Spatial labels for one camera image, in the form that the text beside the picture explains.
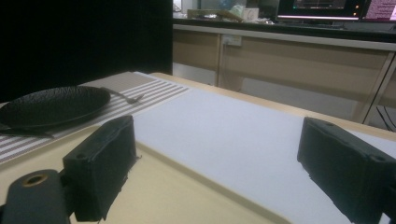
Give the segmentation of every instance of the black panel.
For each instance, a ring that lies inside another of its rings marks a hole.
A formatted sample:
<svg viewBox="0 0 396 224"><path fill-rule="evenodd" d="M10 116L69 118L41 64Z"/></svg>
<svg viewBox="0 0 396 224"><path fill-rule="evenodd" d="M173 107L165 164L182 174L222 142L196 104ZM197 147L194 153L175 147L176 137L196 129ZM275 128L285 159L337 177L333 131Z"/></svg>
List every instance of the black panel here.
<svg viewBox="0 0 396 224"><path fill-rule="evenodd" d="M1 0L0 102L125 71L172 73L172 2Z"/></svg>

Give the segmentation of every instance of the table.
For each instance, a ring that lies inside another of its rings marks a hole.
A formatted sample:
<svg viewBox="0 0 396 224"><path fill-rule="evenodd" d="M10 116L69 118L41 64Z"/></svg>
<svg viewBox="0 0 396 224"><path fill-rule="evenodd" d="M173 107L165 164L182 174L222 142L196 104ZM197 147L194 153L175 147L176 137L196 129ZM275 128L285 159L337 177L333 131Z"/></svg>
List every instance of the table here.
<svg viewBox="0 0 396 224"><path fill-rule="evenodd" d="M296 160L305 116L333 122L396 157L394 133L177 77L123 73L86 85L128 92L152 81L184 91L132 112L143 160L108 223L349 223ZM101 122L0 164L0 202L13 177L62 169L62 156Z"/></svg>

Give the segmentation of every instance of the black plate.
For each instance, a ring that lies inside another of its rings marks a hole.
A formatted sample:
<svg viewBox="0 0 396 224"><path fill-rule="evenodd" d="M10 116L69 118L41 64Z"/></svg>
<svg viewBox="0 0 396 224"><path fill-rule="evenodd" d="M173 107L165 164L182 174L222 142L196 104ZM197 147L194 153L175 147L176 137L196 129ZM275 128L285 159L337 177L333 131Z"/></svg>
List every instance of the black plate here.
<svg viewBox="0 0 396 224"><path fill-rule="evenodd" d="M110 100L95 87L61 87L34 92L0 108L0 123L15 129L52 127L92 117Z"/></svg>

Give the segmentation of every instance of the computer monitor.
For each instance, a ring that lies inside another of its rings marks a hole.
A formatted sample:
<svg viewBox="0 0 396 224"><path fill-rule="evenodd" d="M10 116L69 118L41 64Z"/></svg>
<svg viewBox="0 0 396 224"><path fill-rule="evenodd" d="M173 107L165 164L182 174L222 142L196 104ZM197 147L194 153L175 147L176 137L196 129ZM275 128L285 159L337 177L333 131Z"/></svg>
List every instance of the computer monitor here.
<svg viewBox="0 0 396 224"><path fill-rule="evenodd" d="M368 0L361 20L396 23L396 1Z"/></svg>
<svg viewBox="0 0 396 224"><path fill-rule="evenodd" d="M279 0L278 21L358 21L364 0Z"/></svg>

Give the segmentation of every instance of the fork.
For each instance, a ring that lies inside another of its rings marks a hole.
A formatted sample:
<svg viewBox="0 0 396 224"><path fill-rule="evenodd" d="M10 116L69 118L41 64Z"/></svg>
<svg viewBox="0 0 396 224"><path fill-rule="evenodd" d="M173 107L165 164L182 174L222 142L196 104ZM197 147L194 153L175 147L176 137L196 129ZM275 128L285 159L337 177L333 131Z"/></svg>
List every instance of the fork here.
<svg viewBox="0 0 396 224"><path fill-rule="evenodd" d="M134 97L134 98L129 98L129 97L125 96L125 95L122 94L122 93L119 93L119 92L117 92L117 91L113 91L113 90L108 89L108 88L106 88L106 87L101 87L101 89L102 89L102 90L105 90L105 91L108 91L108 92L110 92L110 93L112 93L112 94L114 94L114 95L118 95L118 96L121 97L121 98L124 98L125 101L126 101L128 104L130 104L130 105L137 103L140 99L143 98L143 96L145 96L145 93L143 93L143 94L140 94L140 95L138 95L138 96L136 96L136 97Z"/></svg>

